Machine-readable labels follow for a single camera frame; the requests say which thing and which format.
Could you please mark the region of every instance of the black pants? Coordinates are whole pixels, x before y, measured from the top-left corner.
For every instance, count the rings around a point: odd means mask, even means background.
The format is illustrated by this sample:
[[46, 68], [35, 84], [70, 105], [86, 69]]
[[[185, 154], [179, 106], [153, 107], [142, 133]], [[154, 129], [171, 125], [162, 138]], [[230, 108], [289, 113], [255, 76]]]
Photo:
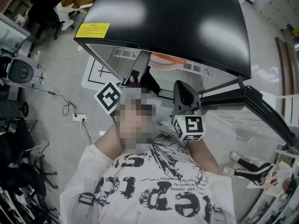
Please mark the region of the black pants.
[[239, 159], [238, 163], [242, 165], [244, 168], [246, 168], [247, 170], [236, 169], [234, 175], [249, 179], [257, 186], [262, 185], [261, 179], [265, 177], [267, 173], [270, 171], [270, 169], [274, 166], [274, 164], [267, 162], [264, 163], [262, 166], [258, 167], [257, 165], [249, 163], [243, 159]]

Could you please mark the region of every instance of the tile floor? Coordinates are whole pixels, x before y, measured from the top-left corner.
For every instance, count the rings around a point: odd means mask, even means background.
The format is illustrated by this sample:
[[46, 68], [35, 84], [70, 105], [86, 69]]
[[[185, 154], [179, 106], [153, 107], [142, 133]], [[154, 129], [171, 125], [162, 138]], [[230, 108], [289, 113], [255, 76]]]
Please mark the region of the tile floor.
[[[242, 9], [249, 34], [252, 60], [252, 79], [248, 83], [258, 90], [281, 95], [279, 57], [274, 40], [278, 34], [257, 18], [249, 4], [242, 4]], [[82, 19], [82, 14], [76, 18], [76, 27]], [[75, 32], [76, 30], [62, 32], [56, 41], [51, 37], [38, 49], [53, 56], [72, 56], [77, 53], [78, 46], [73, 41]], [[89, 55], [85, 51], [73, 58], [60, 59], [52, 59], [42, 54], [39, 60], [46, 73], [46, 84], [41, 88], [63, 94], [77, 106], [77, 113], [87, 114], [87, 129], [92, 142], [95, 142], [99, 137], [99, 131], [107, 130], [112, 120], [94, 100], [95, 91], [81, 86], [88, 58]], [[62, 98], [30, 89], [24, 89], [23, 95], [30, 106], [29, 117], [38, 119], [33, 132], [36, 144], [50, 142], [50, 146], [44, 152], [46, 167], [49, 171], [58, 172], [51, 180], [59, 189], [47, 188], [47, 201], [59, 209], [59, 195], [76, 171], [86, 141], [79, 130], [79, 123], [73, 122], [69, 115], [62, 115], [62, 106], [65, 105]], [[230, 163], [229, 152], [232, 149], [264, 161], [273, 161], [275, 144], [255, 139], [249, 143], [238, 141], [213, 117], [208, 118], [207, 125], [204, 140], [222, 167]], [[248, 181], [245, 179], [233, 177], [232, 184], [235, 214], [237, 219], [240, 219], [254, 202], [259, 190], [247, 189]]]

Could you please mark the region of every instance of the yellow warning label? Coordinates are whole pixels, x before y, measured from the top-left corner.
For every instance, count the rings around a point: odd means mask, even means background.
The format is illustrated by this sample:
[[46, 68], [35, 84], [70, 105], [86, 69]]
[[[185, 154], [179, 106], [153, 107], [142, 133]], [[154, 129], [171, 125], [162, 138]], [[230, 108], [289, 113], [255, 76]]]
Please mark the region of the yellow warning label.
[[110, 23], [85, 23], [81, 24], [75, 37], [104, 38]]

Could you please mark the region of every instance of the forearm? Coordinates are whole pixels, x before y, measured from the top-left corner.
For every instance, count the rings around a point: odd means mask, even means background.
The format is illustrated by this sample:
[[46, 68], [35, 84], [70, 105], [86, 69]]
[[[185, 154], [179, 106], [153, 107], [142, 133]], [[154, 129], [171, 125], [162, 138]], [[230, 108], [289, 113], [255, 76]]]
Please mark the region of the forearm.
[[116, 159], [121, 154], [122, 146], [114, 125], [112, 125], [107, 132], [95, 142], [95, 146], [112, 160]]
[[219, 168], [216, 159], [207, 148], [203, 139], [190, 142], [188, 144], [188, 148], [191, 157], [202, 168], [203, 171], [222, 175], [222, 171]]

